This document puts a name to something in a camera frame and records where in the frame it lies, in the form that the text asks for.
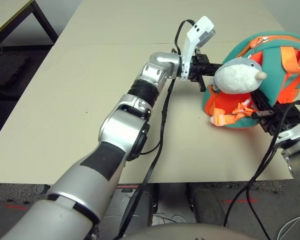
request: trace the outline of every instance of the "plush toy beak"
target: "plush toy beak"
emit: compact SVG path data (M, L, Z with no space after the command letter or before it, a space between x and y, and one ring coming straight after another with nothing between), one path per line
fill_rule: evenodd
M257 80L264 80L266 79L267 74L264 71L259 71L255 74L255 79Z

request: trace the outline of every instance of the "teal backpack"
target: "teal backpack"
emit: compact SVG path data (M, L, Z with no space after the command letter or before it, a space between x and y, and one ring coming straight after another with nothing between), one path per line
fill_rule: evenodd
M268 103L291 103L300 90L300 35L284 31L261 32L240 42L225 58L223 64L239 57L258 62L267 77L259 90ZM203 96L203 110L216 126L247 128L258 124L251 117L254 103L251 93L227 94L207 87Z

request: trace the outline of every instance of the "gray plush bird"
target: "gray plush bird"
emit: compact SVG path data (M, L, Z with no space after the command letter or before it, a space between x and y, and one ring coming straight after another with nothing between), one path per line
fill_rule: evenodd
M246 58L234 58L223 64L211 80L213 90L226 94L245 94L256 90L266 79L259 63Z

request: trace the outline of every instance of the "table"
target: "table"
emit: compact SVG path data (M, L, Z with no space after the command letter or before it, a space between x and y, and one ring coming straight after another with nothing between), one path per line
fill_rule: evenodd
M31 13L52 42L55 43L58 39L58 34L48 22L35 0L0 0L0 43ZM0 91L0 100L17 101L19 97L7 96Z
M21 96L0 132L0 182L53 184L98 145L100 126L154 52L169 52L184 19L208 16L216 35L201 48L220 63L244 38L282 27L260 1L84 0ZM179 45L185 39L183 30ZM144 150L159 140L168 84L156 101ZM214 127L203 93L176 81L164 147L151 182L246 181L271 136L260 126ZM127 162L120 183L140 183L155 154ZM289 179L279 153L260 180Z

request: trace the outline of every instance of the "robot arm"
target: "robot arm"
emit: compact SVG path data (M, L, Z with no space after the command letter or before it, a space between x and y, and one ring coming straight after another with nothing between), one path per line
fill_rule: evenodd
M279 134L276 145L283 148L281 155L292 177L300 184L300 123Z
M152 107L179 66L177 54L153 54L102 124L97 148L73 164L49 190L48 199L36 202L2 239L84 239L104 216L125 162L140 155Z

